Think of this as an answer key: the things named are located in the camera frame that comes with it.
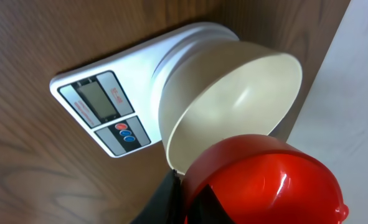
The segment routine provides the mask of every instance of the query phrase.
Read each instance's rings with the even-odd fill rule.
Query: wooden table
[[[0,223],[129,223],[169,169],[162,144],[109,158],[51,96],[55,74],[195,21],[295,55],[286,139],[349,0],[0,1]]]

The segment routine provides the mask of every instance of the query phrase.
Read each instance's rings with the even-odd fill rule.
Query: digital kitchen scale
[[[50,90],[109,156],[125,156],[161,140],[158,109],[169,75],[202,49],[233,40],[224,26],[191,24],[60,74]]]

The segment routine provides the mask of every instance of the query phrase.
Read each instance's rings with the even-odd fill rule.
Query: scale display
[[[101,86],[97,82],[81,86],[78,88],[78,91],[84,95],[101,118],[107,118],[116,114],[115,108],[109,102],[108,97],[104,94]]]

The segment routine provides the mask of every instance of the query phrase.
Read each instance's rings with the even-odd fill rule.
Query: black object
[[[176,224],[181,211],[181,181],[170,171],[132,224]]]
[[[170,171],[143,211],[132,224],[231,224],[213,190],[207,185],[192,203],[188,214],[182,214],[181,181],[175,170]]]

